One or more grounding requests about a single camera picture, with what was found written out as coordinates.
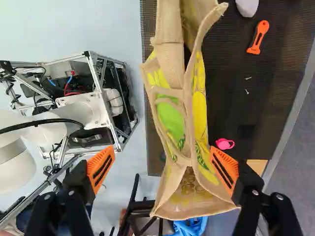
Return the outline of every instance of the blue wire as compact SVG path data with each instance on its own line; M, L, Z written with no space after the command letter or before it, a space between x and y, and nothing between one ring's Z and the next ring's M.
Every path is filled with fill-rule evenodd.
M67 84L69 84L71 80L72 80L72 75L71 75L70 78L68 79Z
M56 87L56 84L54 82L52 82L51 80L48 80L53 86Z

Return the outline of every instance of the small screw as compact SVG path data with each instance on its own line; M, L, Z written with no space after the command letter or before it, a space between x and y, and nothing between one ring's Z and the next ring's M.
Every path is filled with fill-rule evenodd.
M252 191L252 193L253 193L254 195L256 195L256 196L259 195L259 193L258 193L255 189Z
M283 196L281 196L280 194L277 194L277 198L281 201L284 199Z

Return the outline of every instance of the white wall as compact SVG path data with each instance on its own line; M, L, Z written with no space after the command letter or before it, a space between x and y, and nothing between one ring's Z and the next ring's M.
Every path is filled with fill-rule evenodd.
M107 189L99 193L93 208L95 232L109 234L118 227L122 207L126 207L134 175L141 176L138 198L154 197L158 178L146 176L146 139L143 108L141 33L138 0L2 0L0 58L16 61L47 61L91 50L125 61L131 69L140 124L124 152L106 177ZM9 98L0 90L0 108L8 108ZM44 179L42 160L30 145L37 163L35 177L18 191L0 196L4 209L21 195L33 191Z

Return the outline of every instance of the orange gripper pad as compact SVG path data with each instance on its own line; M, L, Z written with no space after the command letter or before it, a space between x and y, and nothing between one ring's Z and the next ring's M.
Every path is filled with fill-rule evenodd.
M109 169L115 160L114 148L109 146L88 160L87 176L90 179L94 194L101 187Z
M210 147L210 162L214 166L221 183L232 197L239 176L238 162L214 146Z

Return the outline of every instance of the red wire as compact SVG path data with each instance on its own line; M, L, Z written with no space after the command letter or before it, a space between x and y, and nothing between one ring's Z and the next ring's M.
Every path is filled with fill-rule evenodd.
M65 96L81 94L80 92L68 92Z
M66 83L64 86L64 90L63 90L63 95L64 96L69 96L69 95L77 95L77 94L81 94L80 92L66 92L67 91L67 87L68 87L69 83Z

